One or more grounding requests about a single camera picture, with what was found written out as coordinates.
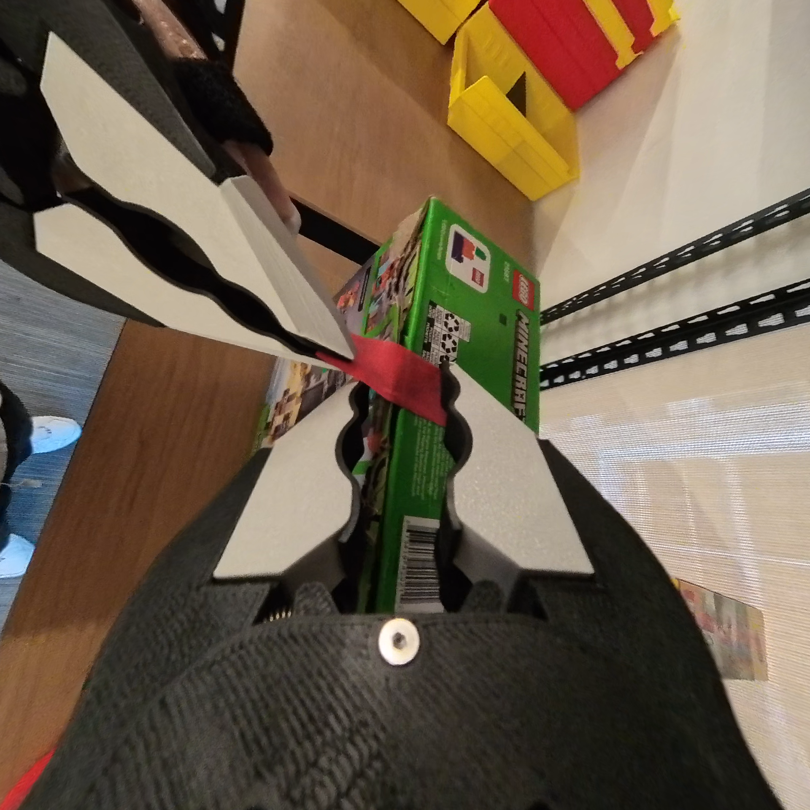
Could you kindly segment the black metal shelf rack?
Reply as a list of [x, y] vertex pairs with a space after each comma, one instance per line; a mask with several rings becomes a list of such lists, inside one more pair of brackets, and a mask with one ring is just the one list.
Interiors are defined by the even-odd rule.
[[530, 202], [553, 386], [808, 326], [808, 2], [677, 4]]

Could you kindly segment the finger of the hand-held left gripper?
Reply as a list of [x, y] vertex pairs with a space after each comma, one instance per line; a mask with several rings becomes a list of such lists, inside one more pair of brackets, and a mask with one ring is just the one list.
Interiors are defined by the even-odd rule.
[[33, 216], [37, 251], [135, 307], [167, 328], [291, 361], [307, 358], [274, 338], [243, 327], [216, 302], [161, 278], [136, 258], [114, 231], [91, 213], [66, 203]]
[[317, 273], [252, 177], [217, 182], [196, 167], [55, 32], [47, 39], [40, 89], [66, 149], [104, 201], [146, 214], [186, 235], [208, 259], [213, 280], [246, 293], [266, 326], [250, 326], [215, 292], [175, 281], [85, 203], [65, 202], [111, 228], [148, 269], [188, 292], [204, 295], [231, 319], [278, 339], [307, 358], [328, 351], [353, 359], [355, 346]]

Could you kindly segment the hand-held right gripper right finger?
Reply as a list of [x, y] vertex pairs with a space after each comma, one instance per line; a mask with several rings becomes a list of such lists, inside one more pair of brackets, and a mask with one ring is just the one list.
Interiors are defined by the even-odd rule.
[[460, 366], [441, 368], [453, 461], [441, 512], [441, 601], [491, 582], [510, 598], [528, 578], [588, 581], [594, 567], [535, 432]]

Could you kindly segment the person's leg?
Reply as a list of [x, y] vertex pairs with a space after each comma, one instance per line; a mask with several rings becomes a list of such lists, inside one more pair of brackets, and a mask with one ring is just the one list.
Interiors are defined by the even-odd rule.
[[2, 440], [2, 485], [1, 485], [1, 550], [9, 541], [10, 530], [7, 523], [7, 510], [12, 499], [11, 478], [16, 468], [32, 454], [32, 417], [21, 399], [1, 382], [1, 419], [4, 439]]

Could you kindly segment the wooden desk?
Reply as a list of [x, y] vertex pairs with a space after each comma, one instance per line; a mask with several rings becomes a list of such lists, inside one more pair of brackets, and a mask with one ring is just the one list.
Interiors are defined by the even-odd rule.
[[248, 460], [274, 365], [123, 327], [3, 629], [2, 795], [57, 743], [157, 555]]

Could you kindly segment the stack of yellow red bins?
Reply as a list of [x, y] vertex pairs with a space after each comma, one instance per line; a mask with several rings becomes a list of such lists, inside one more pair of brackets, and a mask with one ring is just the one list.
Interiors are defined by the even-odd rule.
[[571, 111], [624, 70], [616, 68], [616, 52], [584, 1], [491, 1], [489, 6]]

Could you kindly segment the person's left hand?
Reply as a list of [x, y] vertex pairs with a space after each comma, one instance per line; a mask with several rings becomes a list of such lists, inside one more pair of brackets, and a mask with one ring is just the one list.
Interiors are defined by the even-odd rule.
[[270, 161], [272, 137], [232, 72], [211, 59], [167, 2], [135, 1], [143, 24], [167, 55], [192, 114], [252, 177], [293, 236], [300, 213]]

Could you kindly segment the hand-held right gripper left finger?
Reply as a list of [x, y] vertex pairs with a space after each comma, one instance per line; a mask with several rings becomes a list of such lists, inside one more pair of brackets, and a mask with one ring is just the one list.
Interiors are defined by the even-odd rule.
[[270, 448], [213, 571], [218, 582], [285, 586], [346, 578], [341, 549], [356, 528], [369, 388], [355, 381], [317, 406]]

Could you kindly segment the person's white shoe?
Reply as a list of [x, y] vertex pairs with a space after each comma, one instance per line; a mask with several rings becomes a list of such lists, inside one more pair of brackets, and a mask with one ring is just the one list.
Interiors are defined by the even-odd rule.
[[31, 419], [31, 454], [50, 454], [66, 449], [82, 435], [82, 426], [75, 420], [58, 416], [34, 416]]
[[17, 534], [10, 534], [1, 551], [1, 580], [22, 578], [32, 561], [35, 544]]

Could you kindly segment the yellow toy box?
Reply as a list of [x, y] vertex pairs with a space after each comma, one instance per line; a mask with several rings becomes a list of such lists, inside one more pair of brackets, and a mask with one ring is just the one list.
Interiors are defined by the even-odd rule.
[[683, 579], [673, 578], [724, 680], [769, 679], [764, 616], [758, 608]]

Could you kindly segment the red tape strip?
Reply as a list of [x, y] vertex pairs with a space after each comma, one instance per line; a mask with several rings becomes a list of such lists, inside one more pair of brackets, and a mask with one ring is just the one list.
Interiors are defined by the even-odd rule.
[[353, 335], [352, 339], [353, 359], [328, 351], [317, 351], [315, 356], [400, 409], [446, 427], [447, 414], [441, 402], [442, 377], [437, 366], [392, 341], [359, 335]]

